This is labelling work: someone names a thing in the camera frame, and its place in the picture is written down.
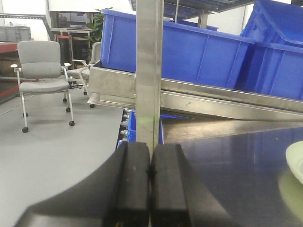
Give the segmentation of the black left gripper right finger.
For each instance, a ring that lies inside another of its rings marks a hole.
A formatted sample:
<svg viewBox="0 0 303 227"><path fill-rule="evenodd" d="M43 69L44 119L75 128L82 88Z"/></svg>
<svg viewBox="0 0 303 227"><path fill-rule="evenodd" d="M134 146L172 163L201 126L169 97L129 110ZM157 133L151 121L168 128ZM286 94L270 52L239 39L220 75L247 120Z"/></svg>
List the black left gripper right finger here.
<svg viewBox="0 0 303 227"><path fill-rule="evenodd" d="M179 144L158 145L151 166L152 226L239 226L199 179Z"/></svg>

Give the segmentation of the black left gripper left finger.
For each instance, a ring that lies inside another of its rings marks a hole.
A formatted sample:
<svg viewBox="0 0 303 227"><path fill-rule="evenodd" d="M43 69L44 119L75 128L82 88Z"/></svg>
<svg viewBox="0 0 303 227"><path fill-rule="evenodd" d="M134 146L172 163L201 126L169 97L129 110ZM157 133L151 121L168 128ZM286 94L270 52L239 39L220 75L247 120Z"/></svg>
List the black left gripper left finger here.
<svg viewBox="0 0 303 227"><path fill-rule="evenodd" d="M146 227L150 154L122 142L93 173L71 188L29 206L17 227Z"/></svg>

